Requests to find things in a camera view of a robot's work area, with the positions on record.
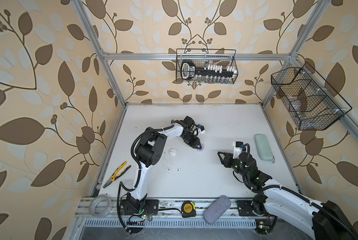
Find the yellow handled pliers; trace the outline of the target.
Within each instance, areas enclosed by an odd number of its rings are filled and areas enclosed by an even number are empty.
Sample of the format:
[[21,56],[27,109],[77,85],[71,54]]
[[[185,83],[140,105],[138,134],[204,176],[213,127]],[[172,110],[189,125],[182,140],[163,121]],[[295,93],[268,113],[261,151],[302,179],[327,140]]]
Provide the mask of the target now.
[[124,161],[115,171],[114,173],[109,177],[109,179],[105,182],[103,185],[103,188],[107,188],[110,186],[113,182],[115,182],[118,178],[123,176],[129,169],[131,168],[131,165],[127,164],[127,161]]

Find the aluminium frame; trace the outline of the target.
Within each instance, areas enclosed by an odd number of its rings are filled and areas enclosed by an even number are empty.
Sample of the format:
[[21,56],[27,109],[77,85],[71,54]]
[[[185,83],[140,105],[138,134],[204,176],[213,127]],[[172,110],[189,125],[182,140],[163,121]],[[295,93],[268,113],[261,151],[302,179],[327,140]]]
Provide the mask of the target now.
[[204,35],[191,34],[189,39],[183,39],[183,47],[169,49],[167,53],[133,53],[130,51],[110,52],[104,49],[99,41],[100,35],[96,25],[90,20],[94,16],[107,25],[114,38],[117,33],[126,32],[133,28],[130,20],[117,19],[109,15],[105,1],[73,1],[72,5],[80,18],[86,38],[91,42],[96,54],[96,64],[102,65],[112,96],[123,106],[128,104],[120,86],[111,70],[113,61],[156,61],[174,65],[175,83],[187,83],[192,87],[205,84],[232,85],[236,82],[239,71],[237,62],[243,61],[278,61],[282,69],[272,76],[272,87],[264,99],[259,100],[261,107],[273,104],[279,97],[293,118],[297,130],[309,136],[314,131],[328,129],[337,121],[341,121],[347,133],[353,135],[358,142],[358,124],[348,116],[351,104],[341,95],[345,84],[345,71],[336,63],[332,77],[323,78],[313,64],[312,59],[300,61],[301,51],[308,40],[320,42],[326,39],[334,30],[333,26],[325,25],[316,29],[316,24],[324,15],[328,5],[336,7],[342,1],[294,1],[289,14],[282,14],[280,19],[268,19],[263,27],[268,31],[277,31],[283,36],[291,23],[310,13],[307,22],[300,26],[297,40],[287,53],[264,50],[256,54],[237,53],[235,49],[211,48],[212,40],[206,40]]

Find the black socket holder rail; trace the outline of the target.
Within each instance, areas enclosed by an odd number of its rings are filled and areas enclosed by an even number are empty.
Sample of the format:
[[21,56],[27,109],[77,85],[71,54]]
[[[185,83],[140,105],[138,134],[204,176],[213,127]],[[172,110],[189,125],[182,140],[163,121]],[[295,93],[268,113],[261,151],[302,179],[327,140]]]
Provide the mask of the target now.
[[209,62],[196,65],[191,60],[184,60],[179,68],[180,77],[183,80],[196,81],[234,81],[238,76],[235,66],[210,65]]

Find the white earbud charging case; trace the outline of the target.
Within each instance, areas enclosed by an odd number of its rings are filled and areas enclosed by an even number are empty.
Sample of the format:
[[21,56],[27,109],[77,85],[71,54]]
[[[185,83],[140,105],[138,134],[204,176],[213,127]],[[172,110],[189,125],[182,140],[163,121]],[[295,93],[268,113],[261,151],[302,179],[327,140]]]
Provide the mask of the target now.
[[175,148],[170,149],[168,152],[169,152],[170,156],[176,156],[177,155],[177,149],[175,149]]

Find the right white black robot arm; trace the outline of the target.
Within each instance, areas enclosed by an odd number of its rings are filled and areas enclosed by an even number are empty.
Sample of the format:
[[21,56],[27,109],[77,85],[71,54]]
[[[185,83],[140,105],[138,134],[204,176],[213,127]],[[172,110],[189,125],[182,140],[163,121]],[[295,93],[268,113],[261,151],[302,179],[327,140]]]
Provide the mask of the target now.
[[341,208],[331,202],[322,203],[291,190],[263,173],[248,151],[237,158],[218,152],[221,164],[241,176],[251,192],[252,211],[257,216],[272,215],[293,225],[314,240],[358,240],[358,233]]

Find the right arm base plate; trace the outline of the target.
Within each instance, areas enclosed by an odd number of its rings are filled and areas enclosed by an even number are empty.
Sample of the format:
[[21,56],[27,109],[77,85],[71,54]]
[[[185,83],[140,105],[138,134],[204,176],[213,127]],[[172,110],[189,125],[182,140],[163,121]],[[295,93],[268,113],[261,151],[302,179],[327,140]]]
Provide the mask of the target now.
[[260,217],[260,218],[275,217],[275,215],[269,214],[265,209],[263,209],[261,214],[255,213],[252,200],[236,200],[236,204],[240,217]]

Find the yellow black tape measure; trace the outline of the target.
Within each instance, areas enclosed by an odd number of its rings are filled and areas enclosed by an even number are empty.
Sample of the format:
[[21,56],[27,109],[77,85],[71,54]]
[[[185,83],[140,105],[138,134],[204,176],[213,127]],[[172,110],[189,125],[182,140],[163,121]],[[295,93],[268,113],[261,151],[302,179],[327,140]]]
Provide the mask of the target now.
[[183,218],[192,218],[197,216],[195,204],[192,201],[184,201],[181,207]]

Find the grey fabric glasses case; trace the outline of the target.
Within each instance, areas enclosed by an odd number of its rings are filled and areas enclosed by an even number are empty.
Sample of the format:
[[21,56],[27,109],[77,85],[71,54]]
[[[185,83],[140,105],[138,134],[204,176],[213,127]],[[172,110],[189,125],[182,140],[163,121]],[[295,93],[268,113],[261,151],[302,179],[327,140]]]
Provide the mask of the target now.
[[204,211],[205,221],[214,224],[229,208],[231,200],[227,196],[221,196]]

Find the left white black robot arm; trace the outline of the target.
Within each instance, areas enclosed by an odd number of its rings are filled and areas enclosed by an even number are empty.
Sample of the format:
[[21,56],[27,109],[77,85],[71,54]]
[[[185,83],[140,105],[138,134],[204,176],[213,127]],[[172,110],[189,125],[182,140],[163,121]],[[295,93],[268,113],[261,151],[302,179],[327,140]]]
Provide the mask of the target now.
[[181,138],[189,147],[202,150],[199,138],[205,132],[203,125],[198,125],[187,116],[184,120],[172,120],[171,125],[161,129],[147,128],[131,145],[131,157],[137,163],[137,172],[133,188],[129,189],[119,183],[119,190],[125,190],[126,198],[118,197],[117,209],[126,216],[150,215],[157,213],[157,205],[152,205],[147,198],[147,186],[150,172],[162,157],[167,141]]

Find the green glasses case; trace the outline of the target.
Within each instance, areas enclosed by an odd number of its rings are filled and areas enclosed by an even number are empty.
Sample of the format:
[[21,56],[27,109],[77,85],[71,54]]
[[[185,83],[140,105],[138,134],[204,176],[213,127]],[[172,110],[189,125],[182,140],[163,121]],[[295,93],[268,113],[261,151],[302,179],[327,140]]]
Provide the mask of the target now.
[[255,135],[255,143],[260,159],[265,162],[274,163],[275,157],[273,155],[267,136],[264,134]]

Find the clear tape roll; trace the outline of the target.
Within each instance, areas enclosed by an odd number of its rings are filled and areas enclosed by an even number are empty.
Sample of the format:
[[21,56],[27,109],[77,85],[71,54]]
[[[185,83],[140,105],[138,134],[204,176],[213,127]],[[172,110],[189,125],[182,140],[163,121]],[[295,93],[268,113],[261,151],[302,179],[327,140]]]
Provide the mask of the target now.
[[95,218],[107,217],[113,208],[112,200],[107,195],[95,197],[88,207],[88,213]]

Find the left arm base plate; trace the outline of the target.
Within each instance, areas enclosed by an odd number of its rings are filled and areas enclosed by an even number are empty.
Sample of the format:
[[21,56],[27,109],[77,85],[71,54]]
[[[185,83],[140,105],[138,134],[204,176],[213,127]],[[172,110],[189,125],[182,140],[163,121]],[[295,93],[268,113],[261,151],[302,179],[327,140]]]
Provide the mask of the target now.
[[159,208],[159,200],[147,199],[144,202],[144,207],[141,210],[134,210],[126,200],[120,202],[120,212],[122,215],[141,215],[141,216],[154,216],[157,215]]

